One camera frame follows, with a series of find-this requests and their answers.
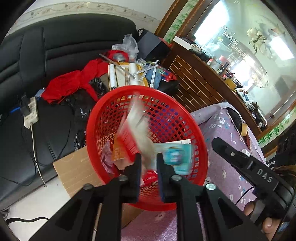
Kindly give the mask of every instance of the metal rod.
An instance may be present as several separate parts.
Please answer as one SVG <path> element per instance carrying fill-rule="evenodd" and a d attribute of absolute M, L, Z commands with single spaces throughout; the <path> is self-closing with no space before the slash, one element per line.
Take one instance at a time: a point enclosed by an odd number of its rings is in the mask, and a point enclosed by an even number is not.
<path fill-rule="evenodd" d="M 105 55 L 102 55 L 101 53 L 99 53 L 99 55 L 101 57 L 103 57 L 104 59 L 108 60 L 110 63 L 114 64 L 115 66 L 119 67 L 121 70 L 123 70 L 127 75 L 129 75 L 130 77 L 132 77 L 133 79 L 135 78 L 133 75 L 131 75 L 129 73 L 129 71 L 125 70 L 123 67 L 121 67 L 118 63 L 116 63 L 115 61 L 109 59 L 108 57 L 106 57 Z"/>

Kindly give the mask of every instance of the floral wallpaper trim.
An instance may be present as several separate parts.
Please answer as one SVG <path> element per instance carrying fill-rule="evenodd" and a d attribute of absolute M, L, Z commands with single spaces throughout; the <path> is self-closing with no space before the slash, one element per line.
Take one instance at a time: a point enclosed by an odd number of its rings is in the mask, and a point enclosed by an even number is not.
<path fill-rule="evenodd" d="M 195 5 L 198 3 L 199 0 L 189 0 L 185 6 L 182 8 L 178 16 L 176 17 L 175 21 L 172 23 L 171 27 L 167 31 L 164 40 L 168 43 L 171 43 L 174 39 L 177 31 L 181 27 L 181 25 L 184 23 L 185 19 L 188 17 L 192 9 L 195 7 Z"/>
<path fill-rule="evenodd" d="M 32 23 L 48 18 L 78 13 L 101 13 L 125 17 L 131 19 L 137 25 L 137 28 L 146 28 L 153 32 L 160 24 L 160 21 L 156 18 L 118 5 L 83 1 L 64 2 L 23 13 L 11 27 L 7 35 Z"/>
<path fill-rule="evenodd" d="M 263 136 L 258 140 L 258 144 L 260 148 L 264 147 L 272 140 L 274 140 L 277 136 L 279 136 L 285 129 L 287 129 L 293 121 L 296 120 L 296 106 L 291 110 L 291 112 L 282 120 L 280 124 L 278 124 L 275 128 L 273 128 L 269 133 Z"/>

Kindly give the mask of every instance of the red cloth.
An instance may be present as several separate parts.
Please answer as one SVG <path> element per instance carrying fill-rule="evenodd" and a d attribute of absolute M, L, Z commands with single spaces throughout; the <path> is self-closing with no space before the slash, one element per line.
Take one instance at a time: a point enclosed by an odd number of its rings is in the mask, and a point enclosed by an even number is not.
<path fill-rule="evenodd" d="M 123 51 L 108 51 L 105 56 L 113 60 L 114 54 L 121 53 L 128 61 L 128 54 Z M 101 58 L 91 60 L 83 68 L 82 71 L 76 70 L 67 74 L 60 75 L 51 80 L 46 87 L 41 97 L 48 103 L 54 101 L 61 102 L 65 96 L 73 94 L 78 89 L 85 89 L 87 93 L 98 101 L 98 96 L 89 82 L 96 77 L 101 77 L 103 74 L 108 73 L 109 62 L 103 62 Z"/>

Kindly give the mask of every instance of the sofa backrest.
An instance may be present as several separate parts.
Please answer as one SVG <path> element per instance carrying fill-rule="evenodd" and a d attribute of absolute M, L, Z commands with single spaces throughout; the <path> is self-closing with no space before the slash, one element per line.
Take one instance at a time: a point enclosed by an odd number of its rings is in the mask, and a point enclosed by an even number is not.
<path fill-rule="evenodd" d="M 139 35 L 133 21 L 114 15 L 74 14 L 50 18 L 7 36 L 0 46 L 0 114 L 33 96 L 61 74 L 81 70 L 99 53 Z"/>

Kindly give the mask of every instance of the brick pattern panel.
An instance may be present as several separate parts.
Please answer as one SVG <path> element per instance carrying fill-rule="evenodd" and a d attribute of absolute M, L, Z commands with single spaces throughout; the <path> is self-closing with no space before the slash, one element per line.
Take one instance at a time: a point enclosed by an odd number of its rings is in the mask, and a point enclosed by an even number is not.
<path fill-rule="evenodd" d="M 223 100 L 213 86 L 179 56 L 175 58 L 169 70 L 180 81 L 179 90 L 173 97 L 189 112 Z"/>

